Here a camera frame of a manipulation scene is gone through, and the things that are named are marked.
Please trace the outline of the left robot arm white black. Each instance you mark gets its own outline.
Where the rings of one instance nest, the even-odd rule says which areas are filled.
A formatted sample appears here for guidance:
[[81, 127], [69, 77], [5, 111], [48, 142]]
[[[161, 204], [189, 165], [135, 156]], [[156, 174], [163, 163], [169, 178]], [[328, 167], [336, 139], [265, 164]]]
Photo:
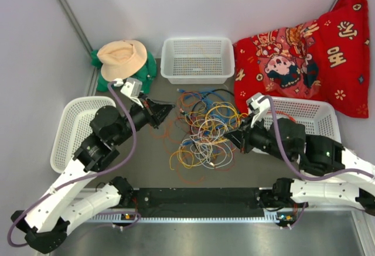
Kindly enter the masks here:
[[133, 188], [120, 176], [91, 196], [79, 202], [73, 200], [96, 177], [112, 171], [109, 165], [120, 154], [117, 146], [128, 139], [135, 141], [137, 131], [146, 125], [158, 128], [173, 108], [174, 104], [157, 102], [145, 95], [124, 115], [113, 105], [99, 108], [90, 122], [91, 134], [50, 189], [29, 209], [15, 211], [11, 216], [12, 227], [24, 232], [26, 245], [48, 254], [95, 215], [117, 205], [129, 206]]

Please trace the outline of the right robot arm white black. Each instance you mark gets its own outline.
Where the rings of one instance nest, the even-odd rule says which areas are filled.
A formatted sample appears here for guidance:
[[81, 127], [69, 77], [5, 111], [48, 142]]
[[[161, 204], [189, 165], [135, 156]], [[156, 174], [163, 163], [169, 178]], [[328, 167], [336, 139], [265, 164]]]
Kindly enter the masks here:
[[244, 120], [224, 137], [242, 153], [259, 149], [283, 160], [296, 178], [279, 178], [260, 194], [264, 207], [332, 204], [374, 215], [374, 165], [341, 143], [322, 135], [308, 135], [302, 124], [278, 119], [269, 128]]

